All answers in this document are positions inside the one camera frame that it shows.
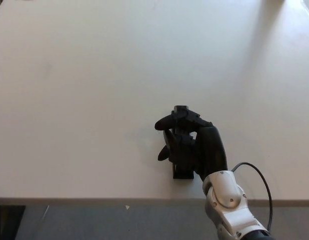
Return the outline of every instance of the robotic arm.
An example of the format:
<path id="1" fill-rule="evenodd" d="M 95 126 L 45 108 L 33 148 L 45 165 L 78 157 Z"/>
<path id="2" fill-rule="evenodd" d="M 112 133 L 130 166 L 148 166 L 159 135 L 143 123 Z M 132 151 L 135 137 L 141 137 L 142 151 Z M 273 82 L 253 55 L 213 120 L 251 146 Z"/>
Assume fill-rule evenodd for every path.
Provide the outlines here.
<path id="1" fill-rule="evenodd" d="M 275 240 L 250 212 L 244 190 L 228 170 L 218 129 L 211 122 L 180 105 L 159 120 L 155 129 L 163 131 L 166 143 L 158 160 L 169 158 L 173 178 L 193 179 L 196 172 L 203 181 L 205 212 L 219 240 Z"/>

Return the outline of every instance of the cable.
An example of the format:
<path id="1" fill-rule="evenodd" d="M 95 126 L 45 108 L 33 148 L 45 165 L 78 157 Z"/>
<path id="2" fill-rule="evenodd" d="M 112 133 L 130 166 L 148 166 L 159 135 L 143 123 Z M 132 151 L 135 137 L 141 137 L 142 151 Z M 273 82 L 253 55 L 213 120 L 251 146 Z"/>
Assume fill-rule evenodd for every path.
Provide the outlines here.
<path id="1" fill-rule="evenodd" d="M 239 168 L 242 165 L 248 165 L 250 167 L 252 167 L 254 170 L 256 170 L 258 172 L 258 174 L 260 175 L 260 177 L 262 178 L 262 181 L 265 185 L 266 191 L 268 193 L 268 198 L 269 198 L 269 221 L 268 221 L 268 226 L 267 226 L 267 230 L 270 233 L 271 231 L 271 224 L 273 222 L 273 198 L 271 197 L 271 192 L 268 186 L 268 183 L 265 179 L 265 177 L 263 176 L 263 174 L 261 173 L 261 171 L 254 166 L 253 164 L 249 163 L 249 162 L 240 162 L 239 164 L 237 164 L 231 171 L 235 172 L 237 170 L 237 168 Z"/>

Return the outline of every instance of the robotic hand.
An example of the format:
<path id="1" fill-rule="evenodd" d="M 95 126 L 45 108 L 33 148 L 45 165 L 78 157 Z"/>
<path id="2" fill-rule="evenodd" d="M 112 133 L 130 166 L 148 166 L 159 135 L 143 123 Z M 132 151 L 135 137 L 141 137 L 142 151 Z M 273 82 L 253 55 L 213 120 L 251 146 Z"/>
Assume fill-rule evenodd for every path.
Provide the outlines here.
<path id="1" fill-rule="evenodd" d="M 217 128 L 187 106 L 175 106 L 155 124 L 166 146 L 158 160 L 169 158 L 174 179 L 203 181 L 205 212 L 217 228 L 219 240 L 274 240 L 248 208 L 244 190 L 228 170 L 226 153 Z M 196 139 L 190 133 L 196 132 Z"/>

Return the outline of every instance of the table surface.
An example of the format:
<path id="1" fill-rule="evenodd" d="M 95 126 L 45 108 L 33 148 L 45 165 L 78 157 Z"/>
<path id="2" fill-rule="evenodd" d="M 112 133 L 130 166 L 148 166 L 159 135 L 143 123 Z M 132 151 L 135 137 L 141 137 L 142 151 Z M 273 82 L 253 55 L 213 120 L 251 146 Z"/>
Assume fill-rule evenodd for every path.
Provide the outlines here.
<path id="1" fill-rule="evenodd" d="M 155 122 L 188 105 L 229 168 L 309 203 L 309 11 L 295 0 L 5 0 L 0 203 L 195 203 Z M 250 200 L 259 175 L 235 173 Z"/>

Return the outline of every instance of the gray floor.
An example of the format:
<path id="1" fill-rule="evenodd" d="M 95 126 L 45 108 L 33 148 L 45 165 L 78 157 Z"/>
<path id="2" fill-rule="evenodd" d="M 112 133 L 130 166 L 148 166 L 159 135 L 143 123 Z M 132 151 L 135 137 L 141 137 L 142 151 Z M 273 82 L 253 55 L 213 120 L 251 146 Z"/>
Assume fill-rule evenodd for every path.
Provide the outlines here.
<path id="1" fill-rule="evenodd" d="M 217 240 L 203 206 L 45 206 L 26 209 L 16 240 Z M 265 226 L 268 209 L 251 208 Z M 309 208 L 275 208 L 277 240 L 309 240 Z"/>

